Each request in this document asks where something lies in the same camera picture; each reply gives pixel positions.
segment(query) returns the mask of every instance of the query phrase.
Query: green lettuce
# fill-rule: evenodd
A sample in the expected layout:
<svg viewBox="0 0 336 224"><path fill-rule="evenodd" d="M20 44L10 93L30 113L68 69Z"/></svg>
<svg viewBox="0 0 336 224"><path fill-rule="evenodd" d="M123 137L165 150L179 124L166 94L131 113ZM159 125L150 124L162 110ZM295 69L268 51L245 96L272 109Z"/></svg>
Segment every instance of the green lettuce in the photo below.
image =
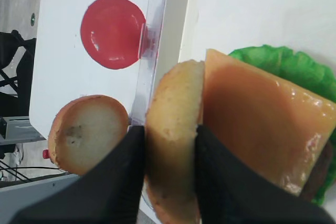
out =
<svg viewBox="0 0 336 224"><path fill-rule="evenodd" d="M315 62L304 52L294 52L287 47L247 47L233 51L230 56L245 63L291 81L336 103L336 79L332 70ZM330 136L336 154L336 131ZM324 195L336 180L336 155L329 167L324 185L313 203L322 205Z"/></svg>

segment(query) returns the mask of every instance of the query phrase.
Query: red dot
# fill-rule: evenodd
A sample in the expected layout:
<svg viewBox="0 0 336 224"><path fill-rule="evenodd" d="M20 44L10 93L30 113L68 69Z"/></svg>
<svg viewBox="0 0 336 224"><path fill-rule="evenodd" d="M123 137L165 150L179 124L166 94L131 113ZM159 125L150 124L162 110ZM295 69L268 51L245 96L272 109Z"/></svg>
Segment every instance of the red dot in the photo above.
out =
<svg viewBox="0 0 336 224"><path fill-rule="evenodd" d="M80 35L93 60L123 69L138 60L142 11L129 0L96 0L84 14Z"/></svg>

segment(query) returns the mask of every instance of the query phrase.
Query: bun slice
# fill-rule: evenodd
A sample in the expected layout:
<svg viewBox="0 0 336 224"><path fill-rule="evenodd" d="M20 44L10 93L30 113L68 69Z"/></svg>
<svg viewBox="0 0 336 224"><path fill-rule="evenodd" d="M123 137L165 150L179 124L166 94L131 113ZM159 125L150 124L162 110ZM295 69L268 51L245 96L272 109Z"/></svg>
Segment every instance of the bun slice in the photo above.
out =
<svg viewBox="0 0 336 224"><path fill-rule="evenodd" d="M51 160L68 172L84 175L125 136L128 114L117 100L90 95L68 103L52 124L48 138Z"/></svg>
<svg viewBox="0 0 336 224"><path fill-rule="evenodd" d="M196 223L194 141L202 122L204 63L177 64L160 81L146 114L146 182L164 224Z"/></svg>

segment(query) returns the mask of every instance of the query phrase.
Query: orange cheese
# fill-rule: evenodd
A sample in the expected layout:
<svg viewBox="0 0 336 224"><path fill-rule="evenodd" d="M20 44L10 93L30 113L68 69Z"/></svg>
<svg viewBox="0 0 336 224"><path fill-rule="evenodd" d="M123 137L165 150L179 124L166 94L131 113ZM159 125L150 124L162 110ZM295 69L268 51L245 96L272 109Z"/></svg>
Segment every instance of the orange cheese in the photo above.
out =
<svg viewBox="0 0 336 224"><path fill-rule="evenodd" d="M336 125L336 104L208 50L204 124L240 160L299 195Z"/></svg>

